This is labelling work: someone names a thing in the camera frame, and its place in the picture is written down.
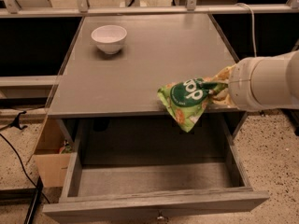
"speckled floor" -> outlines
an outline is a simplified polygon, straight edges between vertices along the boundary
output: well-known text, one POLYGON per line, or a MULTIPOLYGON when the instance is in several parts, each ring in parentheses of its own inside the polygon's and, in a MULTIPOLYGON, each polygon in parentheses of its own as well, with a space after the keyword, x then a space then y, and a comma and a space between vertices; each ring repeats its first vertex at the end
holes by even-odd
MULTIPOLYGON (((235 138, 239 156, 247 171, 251 185, 256 190, 267 190, 270 199, 250 213, 218 214, 195 217, 174 217, 168 223, 299 223, 299 137, 289 119, 278 110, 265 112, 265 117, 250 114, 235 138)), ((20 152, 27 163, 41 128, 40 122, 28 122, 28 128, 15 128, 2 134, 20 152)), ((0 189, 31 187, 21 171, 19 162, 11 148, 0 140, 0 189)), ((35 163, 26 165, 28 174, 36 181, 35 163)), ((44 189, 52 203, 58 202, 61 189, 44 189)), ((42 213, 43 203, 36 211, 34 223, 56 223, 42 213)), ((0 204, 1 223, 23 223, 29 203, 0 204)), ((156 220, 127 222, 98 222, 101 224, 157 223, 156 220)))

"white bowl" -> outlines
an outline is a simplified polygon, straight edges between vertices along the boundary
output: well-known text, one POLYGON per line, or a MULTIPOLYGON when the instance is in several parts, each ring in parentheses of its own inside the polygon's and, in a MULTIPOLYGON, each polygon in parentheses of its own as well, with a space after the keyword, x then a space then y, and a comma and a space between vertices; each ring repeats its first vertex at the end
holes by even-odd
POLYGON ((124 46, 127 31, 116 25, 96 28, 92 32, 92 39, 96 46, 106 54, 115 54, 124 46))

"gray tabletop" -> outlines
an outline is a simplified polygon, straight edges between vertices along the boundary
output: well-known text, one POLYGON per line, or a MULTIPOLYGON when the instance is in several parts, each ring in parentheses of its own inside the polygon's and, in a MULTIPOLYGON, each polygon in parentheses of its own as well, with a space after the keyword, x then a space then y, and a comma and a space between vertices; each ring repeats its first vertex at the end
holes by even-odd
POLYGON ((150 115, 165 112, 157 90, 171 82, 211 77, 234 64, 206 14, 87 17, 49 109, 50 118, 150 115), (91 39, 102 25, 124 27, 115 55, 91 39))

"white cable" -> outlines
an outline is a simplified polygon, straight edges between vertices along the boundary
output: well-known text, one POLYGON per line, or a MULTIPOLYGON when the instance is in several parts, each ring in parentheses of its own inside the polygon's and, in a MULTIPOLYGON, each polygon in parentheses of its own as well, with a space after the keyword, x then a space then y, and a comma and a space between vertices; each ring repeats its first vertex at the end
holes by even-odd
POLYGON ((252 22, 252 44, 253 44, 253 51, 254 51, 254 57, 257 56, 256 54, 256 43, 255 43, 255 22, 254 22, 254 12, 252 10, 252 8, 250 6, 248 6, 247 4, 243 4, 243 3, 237 3, 236 5, 241 6, 241 7, 245 7, 248 8, 249 11, 251 12, 251 22, 252 22))

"crumpled plastic bag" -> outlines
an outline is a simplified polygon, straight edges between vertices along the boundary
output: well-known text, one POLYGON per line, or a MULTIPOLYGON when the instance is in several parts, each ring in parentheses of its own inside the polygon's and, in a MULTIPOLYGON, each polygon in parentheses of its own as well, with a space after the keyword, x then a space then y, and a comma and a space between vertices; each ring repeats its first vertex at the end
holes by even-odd
POLYGON ((158 90, 158 97, 179 127, 189 132, 210 104, 231 105, 228 79, 234 66, 222 69, 214 77, 199 77, 171 83, 158 90))

